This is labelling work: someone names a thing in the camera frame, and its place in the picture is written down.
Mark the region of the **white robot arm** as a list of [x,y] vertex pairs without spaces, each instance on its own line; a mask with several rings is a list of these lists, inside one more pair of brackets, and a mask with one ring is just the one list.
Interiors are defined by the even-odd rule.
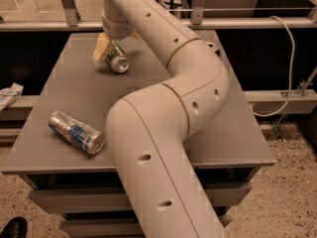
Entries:
[[103,27],[118,40],[136,30],[170,74],[121,98],[106,119],[110,153],[146,238],[227,238],[183,148],[223,108],[225,66],[156,0],[104,0]]

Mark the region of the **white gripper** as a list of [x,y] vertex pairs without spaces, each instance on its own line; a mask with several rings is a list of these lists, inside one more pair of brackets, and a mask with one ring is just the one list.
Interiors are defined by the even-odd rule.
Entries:
[[103,62],[109,53],[111,39],[123,40],[129,36],[135,40],[142,39],[141,35],[137,31],[134,31],[134,27],[119,11],[115,11],[114,13],[103,12],[102,25],[105,33],[99,34],[92,56],[98,63]]

